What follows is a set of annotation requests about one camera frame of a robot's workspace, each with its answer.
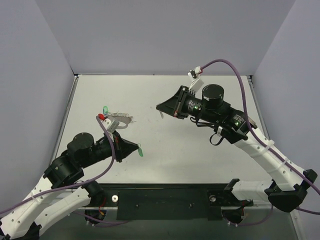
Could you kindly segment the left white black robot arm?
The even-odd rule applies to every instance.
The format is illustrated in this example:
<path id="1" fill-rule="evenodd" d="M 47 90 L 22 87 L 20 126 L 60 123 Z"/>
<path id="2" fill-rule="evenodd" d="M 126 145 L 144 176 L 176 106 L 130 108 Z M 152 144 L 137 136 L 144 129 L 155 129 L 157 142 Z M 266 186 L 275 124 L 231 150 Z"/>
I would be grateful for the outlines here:
<path id="1" fill-rule="evenodd" d="M 139 149 L 138 144 L 121 138 L 118 132 L 112 136 L 112 140 L 103 136 L 95 141 L 87 132 L 77 134 L 67 149 L 44 171 L 24 203 L 1 218 L 1 236 L 5 240 L 36 240 L 74 210 L 90 205 L 102 206 L 106 202 L 106 195 L 96 181 L 76 187 L 73 193 L 55 204 L 52 201 L 84 176 L 84 168 L 113 154 L 115 160 L 121 162 Z"/>

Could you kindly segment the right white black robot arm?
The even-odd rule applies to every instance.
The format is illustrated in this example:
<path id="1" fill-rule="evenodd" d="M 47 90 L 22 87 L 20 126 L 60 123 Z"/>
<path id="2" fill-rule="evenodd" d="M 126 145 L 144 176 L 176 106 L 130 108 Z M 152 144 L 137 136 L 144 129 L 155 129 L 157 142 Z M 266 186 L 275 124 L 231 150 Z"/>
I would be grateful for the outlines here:
<path id="1" fill-rule="evenodd" d="M 177 119 L 190 117 L 198 127 L 212 128 L 215 135 L 247 153 L 271 177 L 267 181 L 231 180 L 224 189 L 224 201 L 230 205 L 238 201 L 264 201 L 286 213 L 297 209 L 317 179 L 317 173 L 288 160 L 251 118 L 224 101 L 222 86 L 209 84 L 201 94 L 202 98 L 198 99 L 186 86 L 181 86 L 156 109 Z"/>

